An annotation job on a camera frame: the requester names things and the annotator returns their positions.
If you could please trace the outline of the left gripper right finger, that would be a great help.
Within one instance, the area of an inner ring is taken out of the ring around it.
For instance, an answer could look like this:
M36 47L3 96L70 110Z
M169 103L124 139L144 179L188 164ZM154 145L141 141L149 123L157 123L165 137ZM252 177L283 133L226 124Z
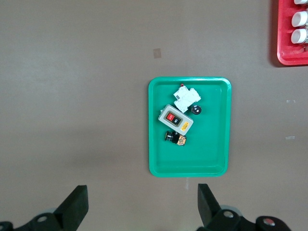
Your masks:
M207 184L198 184L198 211L203 231L249 231L251 222L230 207L222 208Z

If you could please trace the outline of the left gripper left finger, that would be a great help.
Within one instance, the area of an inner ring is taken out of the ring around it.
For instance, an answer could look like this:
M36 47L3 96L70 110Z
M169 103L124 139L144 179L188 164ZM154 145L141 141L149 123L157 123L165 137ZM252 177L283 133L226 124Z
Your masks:
M89 210L88 188L78 185L52 213L35 216L17 231L76 231Z

